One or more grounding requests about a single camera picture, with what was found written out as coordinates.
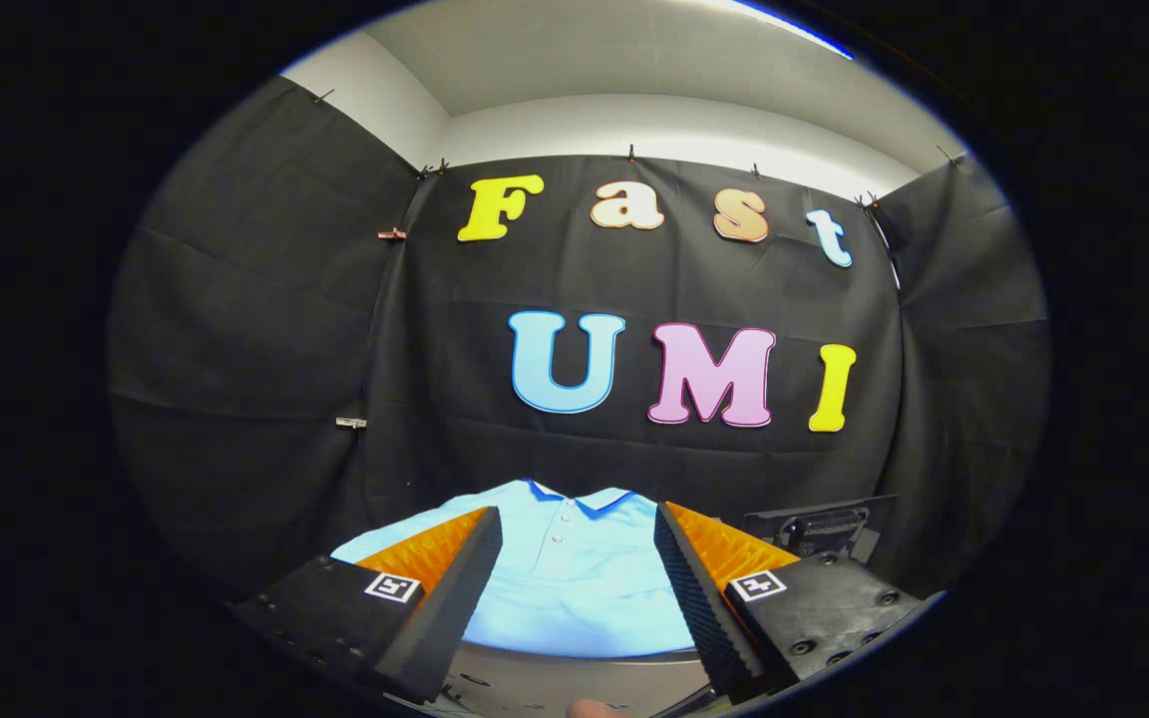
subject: letter u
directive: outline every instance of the letter u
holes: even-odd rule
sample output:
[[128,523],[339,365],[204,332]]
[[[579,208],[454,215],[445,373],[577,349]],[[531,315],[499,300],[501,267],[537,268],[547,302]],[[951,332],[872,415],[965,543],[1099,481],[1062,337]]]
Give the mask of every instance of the letter u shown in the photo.
[[511,387],[526,404],[540,412],[587,412],[610,395],[615,381],[615,337],[624,331],[624,317],[585,314],[578,326],[587,333],[587,377],[578,386],[553,381],[553,341],[565,319],[553,312],[516,312],[508,326],[517,335],[511,354]]

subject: clip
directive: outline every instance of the clip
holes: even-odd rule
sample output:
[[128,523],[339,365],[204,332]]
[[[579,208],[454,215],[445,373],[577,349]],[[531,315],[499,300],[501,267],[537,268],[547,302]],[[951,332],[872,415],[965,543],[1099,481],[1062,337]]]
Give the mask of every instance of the clip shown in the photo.
[[934,146],[939,148],[939,152],[942,152],[943,157],[948,159],[948,161],[951,162],[953,168],[956,167],[956,161],[954,157],[951,157],[951,155],[948,155],[948,150],[943,149],[941,145],[934,145]]

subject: shirt collar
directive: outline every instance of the shirt collar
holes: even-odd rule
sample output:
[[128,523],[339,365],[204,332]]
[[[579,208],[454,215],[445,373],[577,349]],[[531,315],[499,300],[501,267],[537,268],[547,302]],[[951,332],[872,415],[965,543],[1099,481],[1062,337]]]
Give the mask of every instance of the shirt collar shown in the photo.
[[[553,499],[565,499],[564,495],[557,494],[550,487],[541,485],[541,482],[533,479],[525,479],[534,491],[539,494],[553,496]],[[587,509],[592,510],[603,510],[609,508],[611,503],[624,499],[626,495],[633,495],[635,492],[625,491],[620,487],[604,487],[602,491],[596,492],[596,494],[578,496],[574,501],[583,503]]]

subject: white wall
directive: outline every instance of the white wall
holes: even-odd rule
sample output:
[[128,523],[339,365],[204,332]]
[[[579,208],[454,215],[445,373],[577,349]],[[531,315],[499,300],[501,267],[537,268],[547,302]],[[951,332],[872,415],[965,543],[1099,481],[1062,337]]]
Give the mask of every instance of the white wall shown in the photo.
[[450,116],[373,37],[354,32],[283,70],[283,77],[356,119],[415,168],[433,155]]
[[827,129],[711,100],[574,94],[452,117],[430,157],[469,164],[534,155],[686,160],[782,178],[853,199],[919,177],[907,164]]
[[535,155],[685,160],[782,178],[851,199],[881,196],[918,172],[827,129],[711,100],[669,94],[574,94],[450,117],[401,61],[363,31],[283,71],[356,119],[415,168]]

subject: ceiling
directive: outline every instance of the ceiling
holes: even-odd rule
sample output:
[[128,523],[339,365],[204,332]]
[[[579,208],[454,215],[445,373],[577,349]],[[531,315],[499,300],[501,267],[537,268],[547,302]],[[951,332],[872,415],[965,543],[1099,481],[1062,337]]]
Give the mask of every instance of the ceiling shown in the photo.
[[963,142],[861,64],[705,0],[433,0],[367,28],[452,117],[566,94],[678,94],[804,119],[926,172]]

